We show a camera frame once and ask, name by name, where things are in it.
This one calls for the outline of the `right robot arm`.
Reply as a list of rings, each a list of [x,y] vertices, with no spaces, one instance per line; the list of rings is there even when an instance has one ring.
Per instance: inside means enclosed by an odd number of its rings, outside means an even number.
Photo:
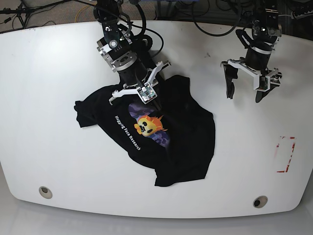
[[[133,23],[121,9],[120,0],[100,0],[94,8],[94,16],[101,23],[104,37],[98,41],[98,51],[114,72],[121,78],[122,90],[115,90],[112,99],[125,95],[137,95],[145,104],[157,97],[157,73],[166,67],[158,62],[153,67],[146,65],[147,59],[140,55],[139,46],[152,39],[146,35],[147,26],[141,27],[137,35],[132,33]],[[256,102],[260,102],[274,88],[280,85],[281,73],[270,70],[268,61],[278,38],[281,36],[278,23],[277,2],[256,0],[252,15],[247,23],[252,26],[252,34],[233,26],[241,43],[247,50],[246,56],[238,60],[229,59],[221,63],[226,81],[226,96],[232,98],[235,92],[233,80],[242,70],[253,78]]]

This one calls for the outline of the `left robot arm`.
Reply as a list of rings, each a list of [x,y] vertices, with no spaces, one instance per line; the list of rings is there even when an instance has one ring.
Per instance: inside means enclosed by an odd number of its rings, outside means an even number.
[[[233,80],[238,78],[238,71],[242,70],[252,77],[253,89],[256,91],[255,101],[259,103],[281,85],[282,73],[279,69],[268,68],[270,56],[282,36],[277,1],[253,1],[252,13],[248,17],[243,13],[241,1],[229,0],[227,4],[237,15],[237,20],[230,30],[213,36],[223,37],[235,32],[246,49],[246,56],[238,60],[228,59],[221,62],[226,82],[226,96],[229,99],[233,98],[235,93]]]

